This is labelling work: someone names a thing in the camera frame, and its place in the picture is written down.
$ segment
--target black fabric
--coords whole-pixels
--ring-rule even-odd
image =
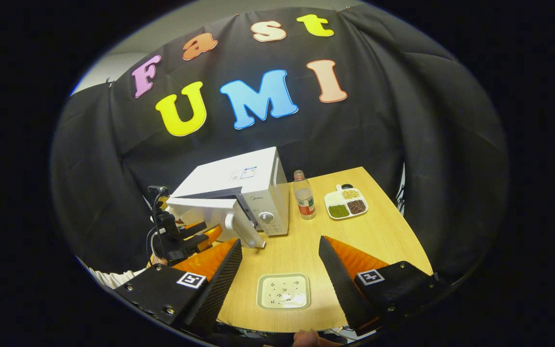
[[[308,33],[297,17],[326,18],[330,37]],[[258,42],[250,26],[275,20],[285,39]],[[212,33],[217,46],[191,61],[183,45]],[[131,72],[161,55],[152,89],[134,97]],[[348,98],[321,103],[306,64],[335,61]],[[284,69],[299,112],[256,119],[235,130],[233,108],[219,88],[234,80],[258,90],[265,72]],[[188,136],[167,132],[156,103],[177,95],[182,120],[192,116],[181,89],[201,81],[207,120]],[[493,106],[472,75],[436,42],[370,6],[348,11],[285,8],[242,13],[177,38],[132,66],[112,88],[73,95],[53,144],[53,195],[73,251],[101,271],[146,264],[151,228],[148,185],[171,191],[197,166],[278,147],[287,178],[363,166],[390,198],[405,162],[405,218],[432,268],[459,278],[489,246],[506,205],[507,155]]]

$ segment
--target white divided tray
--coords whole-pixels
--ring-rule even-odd
[[[327,208],[327,213],[329,214],[329,216],[331,218],[333,218],[333,219],[345,219],[345,218],[353,217],[355,215],[362,215],[362,214],[364,214],[368,211],[368,202],[365,201],[365,198],[363,197],[363,194],[361,194],[359,189],[356,189],[354,187],[349,187],[347,189],[342,189],[341,185],[335,186],[335,189],[336,189],[336,191],[332,191],[331,193],[328,193],[324,196],[324,206]],[[348,192],[348,191],[356,192],[357,194],[359,194],[359,196],[356,196],[356,197],[350,198],[350,199],[346,199],[344,197],[344,194],[347,194],[346,192]],[[360,213],[354,214],[354,213],[352,213],[352,211],[350,211],[350,207],[348,207],[348,203],[353,202],[353,201],[357,201],[357,200],[361,200],[363,202],[363,206],[365,208]],[[330,213],[329,208],[331,206],[340,206],[340,205],[343,205],[344,207],[346,207],[346,211],[348,211],[348,215],[345,215],[344,217],[333,217]]]
[[[300,273],[261,276],[256,304],[269,310],[304,309],[310,305],[310,281]]]

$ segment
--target microwave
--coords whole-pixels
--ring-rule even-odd
[[[205,206],[205,215],[210,216],[214,213],[209,210],[218,208],[211,207],[214,204],[211,200],[236,200],[236,210],[241,211],[238,223],[273,236],[288,233],[289,198],[290,188],[278,149],[270,147],[199,165],[172,192],[167,205],[178,218],[183,212],[177,211],[198,211],[201,206]],[[218,241],[230,240],[232,236],[223,232]]]

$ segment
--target letter m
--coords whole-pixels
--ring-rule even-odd
[[[285,70],[266,72],[260,82],[259,92],[240,80],[229,82],[220,88],[220,92],[231,99],[236,120],[235,129],[240,130],[254,124],[255,119],[248,114],[246,108],[258,119],[267,119],[269,101],[273,106],[271,116],[275,118],[288,116],[299,110],[288,94],[286,75]]]

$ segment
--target wooden table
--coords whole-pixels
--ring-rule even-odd
[[[408,261],[428,275],[432,267],[419,240],[384,191],[363,167],[309,178],[317,214],[299,216],[291,188],[289,231],[268,237],[264,249],[243,248],[238,269],[218,319],[234,327],[265,332],[324,330],[346,325],[346,317],[320,257],[321,235],[346,242],[382,261]],[[324,195],[335,185],[351,184],[365,197],[368,211],[350,219],[333,220],[324,205]],[[266,274],[302,272],[310,279],[310,305],[303,310],[267,310],[256,305],[258,279]]]

